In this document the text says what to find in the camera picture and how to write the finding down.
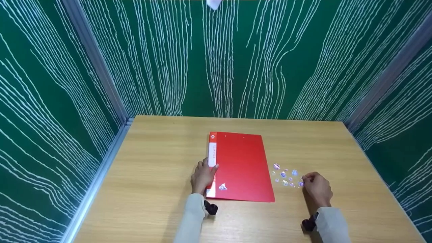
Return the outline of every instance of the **hand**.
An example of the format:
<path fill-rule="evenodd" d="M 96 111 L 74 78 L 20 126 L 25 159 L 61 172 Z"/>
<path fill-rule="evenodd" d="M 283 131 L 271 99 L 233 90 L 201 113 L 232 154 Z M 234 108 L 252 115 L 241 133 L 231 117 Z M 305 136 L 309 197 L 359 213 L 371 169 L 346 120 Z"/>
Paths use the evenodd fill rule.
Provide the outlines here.
<path fill-rule="evenodd" d="M 302 177 L 304 188 L 314 200 L 318 208 L 331 207 L 330 199 L 333 197 L 330 183 L 318 172 L 311 172 Z"/>
<path fill-rule="evenodd" d="M 204 195 L 206 187 L 213 182 L 217 168 L 219 168 L 219 164 L 210 169 L 207 158 L 198 162 L 195 172 L 191 176 L 192 193 Z"/>

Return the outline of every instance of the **wooden tabletop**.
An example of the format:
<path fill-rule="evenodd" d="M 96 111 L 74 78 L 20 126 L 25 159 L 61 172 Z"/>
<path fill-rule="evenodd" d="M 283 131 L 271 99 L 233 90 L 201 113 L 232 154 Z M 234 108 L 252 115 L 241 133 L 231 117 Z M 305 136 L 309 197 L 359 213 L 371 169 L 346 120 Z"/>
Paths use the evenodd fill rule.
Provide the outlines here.
<path fill-rule="evenodd" d="M 423 242 L 341 122 L 166 116 L 135 118 L 75 242 L 172 242 L 210 131 L 262 135 L 269 172 L 274 163 L 320 172 L 352 242 Z M 275 203 L 209 200 L 219 211 L 204 219 L 201 242 L 311 242 L 302 190 L 274 178 Z"/>

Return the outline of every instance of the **white sleeve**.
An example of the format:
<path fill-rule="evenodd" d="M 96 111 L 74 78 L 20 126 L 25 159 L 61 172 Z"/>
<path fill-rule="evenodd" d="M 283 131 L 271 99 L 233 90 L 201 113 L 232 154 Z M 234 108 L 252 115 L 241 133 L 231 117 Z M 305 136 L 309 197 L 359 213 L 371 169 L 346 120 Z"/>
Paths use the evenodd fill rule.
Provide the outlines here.
<path fill-rule="evenodd" d="M 315 220 L 323 243 L 350 243 L 348 224 L 338 208 L 321 207 Z"/>
<path fill-rule="evenodd" d="M 190 194 L 184 206 L 183 217 L 175 234 L 174 243 L 198 243 L 205 216 L 204 197 L 198 193 Z"/>

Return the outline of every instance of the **shiny sticker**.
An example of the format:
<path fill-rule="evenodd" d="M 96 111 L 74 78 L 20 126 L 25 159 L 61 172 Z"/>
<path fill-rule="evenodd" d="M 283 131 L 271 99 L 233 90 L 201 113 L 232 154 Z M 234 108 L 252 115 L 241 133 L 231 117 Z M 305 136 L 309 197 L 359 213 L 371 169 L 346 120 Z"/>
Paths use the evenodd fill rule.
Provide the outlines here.
<path fill-rule="evenodd" d="M 223 183 L 222 185 L 219 186 L 219 190 L 224 191 L 227 190 L 228 188 L 225 186 L 225 183 Z"/>

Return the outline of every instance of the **red folder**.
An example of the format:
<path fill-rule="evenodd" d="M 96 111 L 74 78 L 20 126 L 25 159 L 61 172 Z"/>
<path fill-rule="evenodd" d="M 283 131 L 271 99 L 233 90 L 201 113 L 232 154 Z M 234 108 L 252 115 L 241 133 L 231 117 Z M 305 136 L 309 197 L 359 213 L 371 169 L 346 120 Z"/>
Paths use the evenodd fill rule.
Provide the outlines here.
<path fill-rule="evenodd" d="M 209 166 L 219 164 L 208 198 L 274 202 L 260 135 L 210 132 Z"/>

